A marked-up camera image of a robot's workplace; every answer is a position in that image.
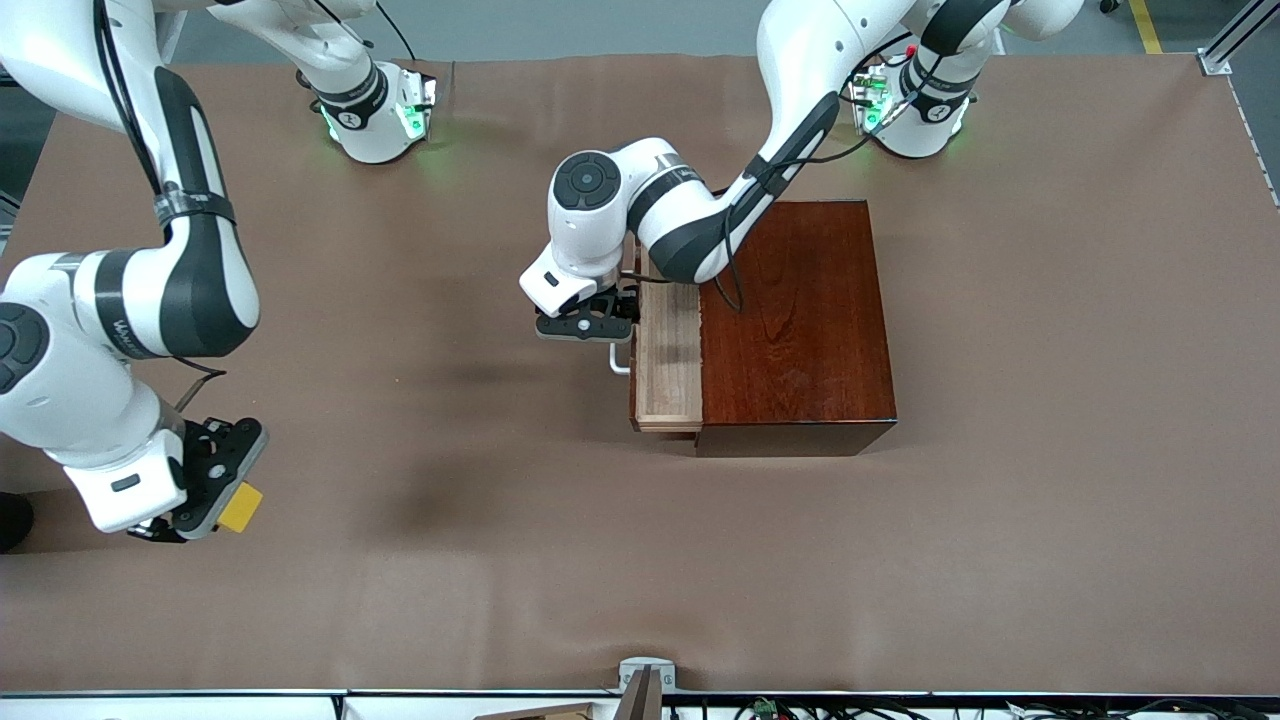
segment cable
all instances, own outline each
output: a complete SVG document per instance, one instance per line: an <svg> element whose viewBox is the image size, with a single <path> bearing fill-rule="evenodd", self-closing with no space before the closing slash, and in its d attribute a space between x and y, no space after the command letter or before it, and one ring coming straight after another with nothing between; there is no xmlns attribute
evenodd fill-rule
<svg viewBox="0 0 1280 720"><path fill-rule="evenodd" d="M401 42L404 44L404 50L408 53L408 59L416 64L417 55L413 54L413 47L410 46L408 40L404 40L404 33L399 31L399 26L396 24L396 20L393 20L390 14L387 13L387 9L383 8L381 3L374 3L374 5L378 5L378 12L381 13L384 18L387 18L387 24L392 26L392 29L394 29L396 35L399 36Z"/></svg>
<svg viewBox="0 0 1280 720"><path fill-rule="evenodd" d="M102 67L102 79L106 82L106 88L111 95L115 113L120 118L124 136L129 138L133 154L137 155L138 163L142 164L142 172L147 176L151 192L160 195L160 178L156 174L155 165L151 163L151 155L147 154L146 145L143 143L142 127L138 124L138 117L133 110L133 99L129 96L129 86L124 81L120 56L115 50L115 36L111 32L111 18L106 13L106 0L93 0L93 36L97 44L97 60Z"/></svg>
<svg viewBox="0 0 1280 720"><path fill-rule="evenodd" d="M358 35L356 35L356 31L351 29L351 26L348 26L346 20L343 20L333 10L330 10L329 5L325 5L323 0L311 0L311 1L315 3L316 5L319 5L320 9L324 10L324 14L329 15L329 18L333 22L338 23L338 27L340 27L343 29L343 32L346 32L347 35L349 35L352 40L355 40L356 42L364 45L365 47L372 47L374 46L374 44L371 41L365 40L364 37L360 37Z"/></svg>
<svg viewBox="0 0 1280 720"><path fill-rule="evenodd" d="M668 281L667 278L655 278L653 275L641 275L640 273L632 273L632 272L628 272L628 270L622 270L621 273L618 273L618 275L623 277L623 278L626 278L628 281L636 281L636 282L643 282L643 283L654 283L654 284L668 284L668 283L671 283L671 281Z"/></svg>
<svg viewBox="0 0 1280 720"><path fill-rule="evenodd" d="M174 357L174 360L182 363L183 365L193 370L200 370L201 373L205 373L205 377L191 383L191 387L187 388L187 392L183 393L182 398L174 404L173 409L177 410L178 413L182 413L183 410L187 409L188 405L191 405L191 401L195 400L196 395L205 387L205 383L207 383L214 378L220 378L227 374L227 370L215 370L214 368L207 368L205 365L201 365L200 363L192 363L186 357Z"/></svg>
<svg viewBox="0 0 1280 720"><path fill-rule="evenodd" d="M899 108L902 109L901 111L905 111L905 109L909 108L911 105L911 102L915 101L915 99L920 94L920 88L924 87L925 85L928 85L928 82L931 79L933 79L933 73L937 72L938 65L941 65L941 64L942 64L942 55L938 55L938 59L933 61L933 67L929 68L929 72L924 73L924 76L920 77L920 85L916 86L916 88L913 90L899 104ZM795 160L785 160L782 163L773 163L773 164L769 165L769 170L771 172L777 172L781 168L790 168L791 165L822 165L823 163L835 163L836 160L841 160L844 158L847 158L847 156L852 155L854 152L856 152L858 150L860 150L864 145L867 145L868 142L870 142L873 137L876 137L877 135L879 135L879 132L882 129L884 129L886 127L888 127L896 119L897 119L897 115L895 113L890 113L888 117L882 118L881 122L877 123L877 126L874 128L872 128L872 131L869 133L867 133L867 137L859 140L852 146L850 146L850 147L847 147L845 150L841 150L840 152L836 152L835 155L828 155L826 158L796 158Z"/></svg>
<svg viewBox="0 0 1280 720"><path fill-rule="evenodd" d="M1164 705L1172 705L1175 711L1193 710L1197 712L1203 712L1217 717L1219 720L1231 720L1231 714L1216 707L1204 705L1202 702L1196 702L1193 700L1183 698L1164 698L1155 702L1149 702L1137 710L1129 710L1126 712L1106 712L1092 710L1064 710L1061 707L1053 707L1042 703L1030 703L1025 707L1027 712L1023 715L1027 720L1129 720L1134 715L1142 712L1151 712L1152 710L1161 707Z"/></svg>
<svg viewBox="0 0 1280 720"><path fill-rule="evenodd" d="M737 274L737 263L733 261L733 246L730 241L730 233L732 231L730 229L728 223L732 215L733 204L731 202L730 206L724 209L724 224L721 229L721 238L724 242L724 252L728 254L728 272L733 277L733 293L737 295L737 301L735 302L733 300L730 300L728 292L724 291L724 286L719 282L719 275L716 275L714 283L716 292L719 292L721 300L724 301L724 305L728 305L728 309L735 314L741 314L742 305L746 302L746 299L742 296L742 277Z"/></svg>

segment yellow block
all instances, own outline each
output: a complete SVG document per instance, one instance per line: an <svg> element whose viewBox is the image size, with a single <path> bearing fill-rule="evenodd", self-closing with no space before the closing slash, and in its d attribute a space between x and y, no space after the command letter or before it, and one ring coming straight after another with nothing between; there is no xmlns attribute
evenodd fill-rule
<svg viewBox="0 0 1280 720"><path fill-rule="evenodd" d="M248 483L241 483L230 502L223 509L223 514L218 516L218 524L228 530L243 533L260 502L262 502L261 491Z"/></svg>
<svg viewBox="0 0 1280 720"><path fill-rule="evenodd" d="M1151 22L1151 12L1147 10L1147 0L1129 0L1133 9L1133 22L1138 24L1138 36L1142 37L1142 49L1148 55L1160 55L1164 47L1160 46L1160 37L1156 36L1156 26Z"/></svg>

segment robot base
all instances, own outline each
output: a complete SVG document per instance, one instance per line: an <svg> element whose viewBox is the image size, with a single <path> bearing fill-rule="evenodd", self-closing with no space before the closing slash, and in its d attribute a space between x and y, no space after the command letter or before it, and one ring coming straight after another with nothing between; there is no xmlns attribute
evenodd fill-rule
<svg viewBox="0 0 1280 720"><path fill-rule="evenodd" d="M854 123L863 135L870 135L883 118L890 117L902 102L900 76L908 65L906 58L897 56L887 65L873 65L854 81L852 97L868 106L854 105ZM896 120L876 133L876 142L893 155L909 159L928 158L946 147L947 141L960 132L961 119L969 109L969 100L951 111L940 105L933 109L941 117L925 119L914 108L908 108Z"/></svg>
<svg viewBox="0 0 1280 720"><path fill-rule="evenodd" d="M406 70L392 63L375 63L388 83L387 100L360 127L356 114L330 114L320 109L329 124L329 137L342 145L353 160L371 165L389 163L413 143L426 140L431 110L435 108L436 78Z"/></svg>

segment yellow sponge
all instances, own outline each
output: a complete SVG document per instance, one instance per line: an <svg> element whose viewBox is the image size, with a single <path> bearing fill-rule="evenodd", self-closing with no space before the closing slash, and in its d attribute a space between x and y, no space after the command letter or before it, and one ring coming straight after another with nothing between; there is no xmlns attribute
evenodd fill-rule
<svg viewBox="0 0 1280 720"><path fill-rule="evenodd" d="M223 514L218 516L218 524L228 530L243 533L260 502L262 493L248 483L241 483Z"/></svg>

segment black cable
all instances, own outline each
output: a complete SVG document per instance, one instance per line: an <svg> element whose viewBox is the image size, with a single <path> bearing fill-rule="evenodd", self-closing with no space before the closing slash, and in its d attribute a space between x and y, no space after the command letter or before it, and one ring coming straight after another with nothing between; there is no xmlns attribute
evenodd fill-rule
<svg viewBox="0 0 1280 720"><path fill-rule="evenodd" d="M855 707L854 710L856 710L856 712L854 712L852 717L858 717L859 715L864 715L865 714L865 715L874 715L874 716L879 717L881 720L897 720L897 717L893 717L892 715L890 715L887 712L883 712L881 710L876 710L874 707ZM913 716L914 717L923 717L923 715L913 715Z"/></svg>
<svg viewBox="0 0 1280 720"><path fill-rule="evenodd" d="M632 272L628 272L628 270L622 270L621 273L618 273L618 275L623 277L623 278L626 278L628 281L636 281L636 282L643 282L643 283L668 284L671 282L671 281L668 281L666 278L655 278L653 275L641 275L640 273L632 273Z"/></svg>
<svg viewBox="0 0 1280 720"><path fill-rule="evenodd" d="M1126 712L1106 712L1106 711L1102 711L1101 714L1094 712L1094 711L1089 711L1089 710L1075 711L1075 710L1064 710L1061 707L1053 707L1053 706L1050 706L1050 705L1030 703L1025 708L1028 711L1025 716L1027 716L1028 720L1041 720L1041 719L1047 719L1047 720L1129 720L1134 715L1138 715L1138 714L1142 714L1142 712L1151 712L1152 710L1155 710L1157 707L1161 707L1164 705L1172 705L1172 706L1175 706L1174 710L1176 710L1176 711L1193 710L1196 712L1203 712L1203 714L1213 715L1219 720L1231 720L1231 714L1230 712L1226 712L1224 710L1219 710L1216 707L1212 707L1210 705L1204 705L1202 702L1196 702L1193 700L1183 700L1183 698L1164 698L1164 700L1157 700L1157 701L1149 702L1149 703L1147 703L1147 705L1144 705L1144 706L1142 706L1142 707L1139 707L1137 710L1129 710Z"/></svg>
<svg viewBox="0 0 1280 720"><path fill-rule="evenodd" d="M173 409L177 410L178 413L182 413L183 410L187 409L188 405L191 405L191 401L195 400L196 395L200 393L200 391L205 387L205 383L207 383L209 380L211 380L214 378L220 378L220 377L223 377L223 375L227 374L227 370L216 370L214 368L209 368L209 366L201 365L200 363L192 363L191 360L187 360L186 357L174 357L174 360L182 363L183 365L186 365L186 366L188 366L188 368L191 368L193 370L200 370L201 373L205 373L205 375L202 378L200 378L196 382L191 383L191 387L187 388L187 392L183 393L182 398L178 400L178 402L175 402L173 405Z"/></svg>
<svg viewBox="0 0 1280 720"><path fill-rule="evenodd" d="M106 13L106 0L93 0L93 35L97 42L97 60L102 65L102 79L111 95L115 113L120 118L124 136L133 146L133 154L142 164L142 172L147 176L151 192L160 195L160 177L151 163L142 140L142 127L138 124L137 113L133 110L133 99L129 96L129 86L124 81L124 69L120 67L120 56L115 50L115 36L111 33L111 18Z"/></svg>
<svg viewBox="0 0 1280 720"><path fill-rule="evenodd" d="M911 720L929 720L927 716L920 715L919 712L916 712L916 711L906 707L905 705L902 705L900 702L895 702L892 700L864 698L863 702L867 703L868 707L879 707L882 710L888 710L890 712L897 712L900 715L906 715Z"/></svg>
<svg viewBox="0 0 1280 720"><path fill-rule="evenodd" d="M315 3L316 5L319 5L320 9L324 10L324 14L329 15L329 18L333 22L338 23L338 27L340 27L347 35L349 35L352 40L355 40L356 42L364 45L365 47L372 47L374 46L372 42L365 40L364 37L360 37L358 35L356 35L356 31L351 29L351 26L348 26L346 23L346 20L343 20L333 10L330 10L329 5L325 5L323 0L311 0L311 1Z"/></svg>
<svg viewBox="0 0 1280 720"><path fill-rule="evenodd" d="M724 241L724 252L728 252L728 272L733 277L733 292L735 295L737 295L737 301L735 302L730 300L728 292L724 291L724 286L721 284L719 282L719 275L716 275L714 283L716 283L716 292L719 292L721 300L724 301L724 305L728 305L728 309L732 310L733 313L741 314L742 305L746 300L742 296L742 277L737 274L737 263L733 261L733 246L732 241L728 237L730 233L732 232L728 227L730 218L732 217L733 217L733 205L730 204L730 206L724 209L724 224L721 228L721 238Z"/></svg>
<svg viewBox="0 0 1280 720"><path fill-rule="evenodd" d="M396 20L393 20L390 14L387 13L387 9L383 8L381 3L374 3L374 4L378 5L378 12L381 13L384 18L387 18L387 24L392 26L392 29L394 29L396 35L399 36L401 42L404 44L404 50L408 53L408 59L416 64L417 55L413 54L413 47L410 46L408 40L404 40L404 33L399 31L399 26L396 24Z"/></svg>
<svg viewBox="0 0 1280 720"><path fill-rule="evenodd" d="M813 706L810 706L808 703L804 703L804 702L801 702L799 700L786 700L786 701L778 701L778 702L786 702L790 706L795 706L795 707L799 707L800 710L804 710L805 712L809 714L810 717L813 717L813 720L822 720L822 717L818 715L819 711L817 708L814 708ZM795 712L792 712L791 716L795 717L796 720L800 720L800 717L796 716Z"/></svg>

